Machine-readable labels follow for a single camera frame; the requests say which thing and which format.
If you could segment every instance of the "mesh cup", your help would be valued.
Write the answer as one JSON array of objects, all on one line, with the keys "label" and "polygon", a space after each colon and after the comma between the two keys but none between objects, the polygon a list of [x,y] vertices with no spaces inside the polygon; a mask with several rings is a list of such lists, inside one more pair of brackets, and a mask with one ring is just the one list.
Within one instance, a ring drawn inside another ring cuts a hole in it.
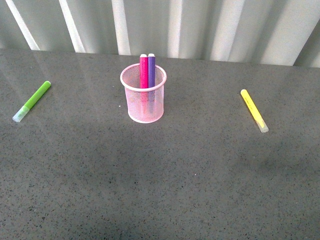
[{"label": "mesh cup", "polygon": [[167,74],[155,66],[155,86],[140,88],[140,63],[125,68],[120,75],[125,89],[129,117],[143,124],[153,123],[164,114],[164,87]]}]

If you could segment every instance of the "speckled stone surface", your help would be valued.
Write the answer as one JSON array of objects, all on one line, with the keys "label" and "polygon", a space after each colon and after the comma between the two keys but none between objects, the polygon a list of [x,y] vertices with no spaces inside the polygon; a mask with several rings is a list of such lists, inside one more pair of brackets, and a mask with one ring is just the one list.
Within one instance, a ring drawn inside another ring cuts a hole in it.
[{"label": "speckled stone surface", "polygon": [[319,239],[319,68],[158,57],[164,115],[141,124],[120,82],[138,61],[0,50],[1,240]]}]

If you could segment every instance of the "purple marker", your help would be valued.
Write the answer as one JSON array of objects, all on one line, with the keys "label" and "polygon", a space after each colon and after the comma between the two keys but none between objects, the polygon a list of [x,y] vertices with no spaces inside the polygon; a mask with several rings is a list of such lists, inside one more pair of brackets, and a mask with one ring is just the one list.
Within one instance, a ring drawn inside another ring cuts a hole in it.
[{"label": "purple marker", "polygon": [[[148,87],[152,88],[155,86],[156,76],[156,57],[154,54],[149,53],[148,55]],[[155,102],[155,91],[150,91],[148,94],[149,110],[152,113],[154,111]]]},{"label": "purple marker", "polygon": [[155,86],[156,57],[153,53],[148,55],[148,87]]}]

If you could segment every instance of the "highlighter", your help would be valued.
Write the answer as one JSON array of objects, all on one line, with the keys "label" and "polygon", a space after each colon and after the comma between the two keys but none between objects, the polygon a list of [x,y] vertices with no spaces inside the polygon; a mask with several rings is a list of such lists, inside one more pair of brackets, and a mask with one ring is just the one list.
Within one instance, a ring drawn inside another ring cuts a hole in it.
[{"label": "highlighter", "polygon": [[245,101],[247,107],[249,108],[254,120],[256,121],[256,124],[258,124],[260,131],[262,133],[268,132],[269,128],[267,127],[264,119],[262,118],[256,105],[254,104],[254,101],[252,101],[248,91],[246,89],[242,89],[240,93],[241,93],[241,96],[242,96],[243,100]]}]

